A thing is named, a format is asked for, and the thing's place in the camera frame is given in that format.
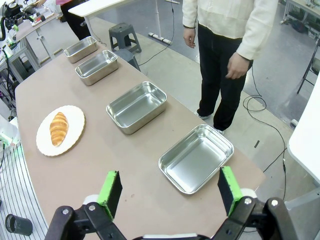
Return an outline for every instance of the black cable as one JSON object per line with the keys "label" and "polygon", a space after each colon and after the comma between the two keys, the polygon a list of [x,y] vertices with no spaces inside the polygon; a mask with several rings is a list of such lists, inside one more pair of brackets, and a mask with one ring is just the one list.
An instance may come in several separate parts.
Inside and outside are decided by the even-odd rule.
{"label": "black cable", "polygon": [[98,42],[101,43],[104,46],[107,46],[106,43],[104,43],[103,41],[101,41],[101,38],[97,36],[97,34],[95,34],[95,32],[92,30],[92,33],[96,36],[96,38],[98,39]]}
{"label": "black cable", "polygon": [[283,154],[283,152],[284,152],[285,150],[287,150],[287,148],[285,148],[285,149],[276,157],[276,159],[275,159],[273,162],[271,162],[271,163],[269,164],[269,166],[266,167],[266,169],[265,169],[263,172],[267,171],[268,168],[269,168],[272,164],[274,164],[275,161],[278,160],[278,158]]}
{"label": "black cable", "polygon": [[257,230],[253,230],[253,231],[243,231],[244,233],[254,233],[256,232]]}
{"label": "black cable", "polygon": [[5,61],[6,61],[6,66],[7,66],[7,77],[6,77],[6,88],[7,88],[7,91],[9,93],[9,96],[10,96],[10,99],[11,101],[13,99],[15,99],[14,95],[11,93],[11,90],[10,90],[10,87],[9,87],[9,84],[11,85],[11,89],[12,89],[12,83],[9,81],[10,79],[10,66],[9,66],[9,59],[8,59],[8,56],[5,52],[4,49],[2,49],[3,53],[4,53],[4,58],[5,58]]}
{"label": "black cable", "polygon": [[[269,164],[269,166],[268,166],[263,172],[267,171],[268,168],[269,168],[272,164],[274,164],[281,155],[283,155],[283,156],[282,156],[282,166],[283,166],[283,172],[284,172],[284,193],[283,193],[283,200],[285,200],[285,197],[286,197],[286,189],[287,189],[287,175],[286,175],[286,165],[285,165],[285,151],[287,150],[286,142],[285,142],[284,137],[283,137],[282,134],[280,133],[280,131],[279,131],[275,126],[273,126],[273,125],[271,125],[271,124],[269,124],[269,123],[266,123],[266,122],[264,122],[264,121],[261,121],[261,120],[255,118],[254,116],[252,116],[252,114],[251,114],[251,112],[261,112],[261,111],[267,109],[267,103],[266,103],[266,101],[262,98],[262,95],[261,95],[260,92],[258,91],[258,88],[257,88],[257,85],[256,85],[256,80],[255,80],[255,76],[254,76],[254,66],[252,65],[251,68],[252,68],[252,78],[253,78],[254,87],[255,87],[255,90],[256,90],[256,92],[257,92],[258,94],[256,94],[256,95],[250,95],[250,96],[246,97],[246,98],[243,100],[242,105],[243,105],[243,107],[247,110],[247,112],[248,112],[248,114],[250,115],[250,117],[252,117],[254,120],[256,120],[256,121],[258,121],[258,122],[260,122],[260,123],[262,123],[262,124],[265,124],[265,125],[273,128],[273,129],[275,129],[275,130],[278,132],[278,134],[280,135],[281,139],[282,139],[283,146],[284,146],[284,147],[283,147],[283,151],[276,157],[276,159],[275,159],[274,161],[272,161],[272,162]],[[262,104],[262,106],[264,105],[263,108],[258,109],[258,110],[249,109],[249,102],[250,102],[250,100],[252,100],[252,99],[260,99],[260,100],[263,102],[263,104]],[[253,230],[253,231],[243,231],[243,232],[244,232],[244,233],[254,233],[254,232],[256,232],[256,231],[257,231],[257,230]]]}
{"label": "black cable", "polygon": [[4,162],[4,159],[5,159],[5,148],[6,148],[6,145],[5,143],[2,144],[2,151],[3,151],[3,154],[2,154],[2,159],[1,159],[1,163],[0,163],[0,170],[1,170],[1,167],[2,167],[2,163]]}
{"label": "black cable", "polygon": [[[172,34],[172,38],[171,38],[171,42],[174,40],[174,36],[175,36],[175,13],[174,13],[174,6],[173,3],[171,2],[171,11],[172,11],[172,17],[173,17],[173,34]],[[156,53],[155,55],[153,55],[152,57],[150,57],[147,61],[145,61],[144,63],[139,64],[139,67],[146,64],[147,62],[149,62],[151,59],[153,59],[155,56],[157,56],[158,54],[162,53],[164,50],[166,50],[168,47],[170,46],[170,44],[168,44],[164,49],[162,49],[160,52]]]}

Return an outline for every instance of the bread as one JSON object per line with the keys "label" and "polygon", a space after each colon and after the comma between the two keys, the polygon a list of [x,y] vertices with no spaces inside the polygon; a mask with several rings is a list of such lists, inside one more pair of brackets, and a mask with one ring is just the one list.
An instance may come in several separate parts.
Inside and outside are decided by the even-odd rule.
{"label": "bread", "polygon": [[68,121],[62,112],[58,112],[50,124],[51,142],[58,147],[65,140],[68,132]]}

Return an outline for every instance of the plastic stool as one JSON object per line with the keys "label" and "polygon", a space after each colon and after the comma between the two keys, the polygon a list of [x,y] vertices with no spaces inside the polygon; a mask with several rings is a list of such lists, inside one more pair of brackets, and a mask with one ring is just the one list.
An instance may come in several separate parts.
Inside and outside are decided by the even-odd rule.
{"label": "plastic stool", "polygon": [[134,27],[131,24],[120,23],[116,26],[113,26],[109,29],[109,37],[111,43],[111,49],[114,52],[116,47],[120,49],[126,49],[128,46],[131,46],[131,43],[135,43],[135,46],[132,46],[128,50],[134,52],[137,50],[138,53],[141,53],[141,47],[135,33]]}
{"label": "plastic stool", "polygon": [[140,71],[140,67],[135,56],[128,49],[120,49],[114,53]]}

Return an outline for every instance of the floor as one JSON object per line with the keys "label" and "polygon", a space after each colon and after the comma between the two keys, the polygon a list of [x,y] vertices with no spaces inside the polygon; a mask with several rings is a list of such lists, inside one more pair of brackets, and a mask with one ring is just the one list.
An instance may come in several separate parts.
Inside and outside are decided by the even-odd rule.
{"label": "floor", "polygon": [[[162,34],[171,39],[173,33],[171,4],[164,0],[158,0],[158,4]],[[150,62],[141,66],[141,71],[166,93],[171,94],[188,109],[194,111],[198,107],[201,95],[201,75],[200,67],[197,63],[199,53],[197,50],[189,49],[184,45],[181,27],[181,4],[173,7],[175,10],[173,45],[170,49],[166,49]],[[297,120],[300,118],[312,91],[311,86],[306,83],[301,93],[295,95],[300,78],[314,50],[315,43],[307,35],[295,32],[290,25],[279,25],[278,22],[282,18],[283,12],[283,6],[279,5],[268,46],[261,59],[254,63],[256,84],[267,102],[267,110],[255,113],[254,116],[279,129],[285,143],[287,143],[293,132],[287,123],[293,118]],[[136,0],[134,4],[124,5],[105,13],[100,18],[91,19],[94,32],[108,46],[110,46],[108,29],[120,22],[132,23],[136,32],[139,33],[138,38],[142,53],[135,55],[139,63],[148,60],[151,56],[164,49],[164,46],[160,43],[145,37],[148,32],[156,31],[154,1]],[[76,36],[66,23],[52,21],[42,28],[42,32],[47,40],[50,41],[49,43],[53,49],[66,48],[77,42]],[[31,34],[28,40],[39,59],[46,57],[35,36]],[[251,72],[248,73],[244,91],[248,94],[255,94],[250,76]],[[245,92],[242,94],[243,100],[248,96]],[[261,106],[255,100],[249,104],[249,107],[254,109],[258,109]],[[212,119],[208,119],[206,122],[212,125]],[[284,149],[279,134],[251,118],[243,106],[239,107],[233,125],[226,131],[225,136],[262,170]],[[258,140],[260,143],[255,148],[254,146]],[[285,200],[294,199],[315,188],[312,177],[290,157],[287,151],[285,152],[285,163]],[[265,174],[266,181],[256,191],[258,198],[262,201],[273,196],[283,198],[285,177],[281,159],[276,161]],[[319,200],[290,211],[299,239],[311,240],[315,238],[320,228],[319,213]],[[255,232],[244,233],[241,239],[255,240],[259,239],[259,237]]]}
{"label": "floor", "polygon": [[[171,40],[174,33],[170,48],[199,62],[198,46],[195,49],[187,47],[182,37],[182,4],[171,5],[164,0],[158,0],[157,4],[161,35]],[[135,0],[99,17],[115,24],[131,23],[135,31],[143,36],[149,32],[158,34],[155,5],[155,0]],[[307,34],[295,31],[290,25],[279,24],[284,11],[285,6],[279,4],[269,41],[262,56],[254,62],[253,69],[258,91],[266,100],[267,109],[279,119],[290,123],[292,119],[300,119],[312,92],[312,85],[307,83],[300,94],[296,94],[316,45]],[[249,95],[257,94],[252,77],[247,79],[244,91]]]}

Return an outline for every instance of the person in background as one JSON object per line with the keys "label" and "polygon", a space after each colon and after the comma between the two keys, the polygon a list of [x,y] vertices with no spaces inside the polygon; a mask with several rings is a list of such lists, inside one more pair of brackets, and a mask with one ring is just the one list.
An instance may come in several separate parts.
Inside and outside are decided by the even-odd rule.
{"label": "person in background", "polygon": [[[47,0],[39,0],[38,7],[43,5]],[[85,21],[83,17],[74,15],[68,12],[69,9],[83,3],[83,0],[55,0],[55,4],[61,6],[61,11],[69,24],[70,28],[79,40],[82,40],[90,36],[90,32],[87,25],[81,26],[80,24]]]}
{"label": "person in background", "polygon": [[208,119],[221,134],[235,116],[246,73],[266,44],[274,22],[278,0],[183,0],[183,38],[198,44],[202,75],[201,101],[195,114]]}

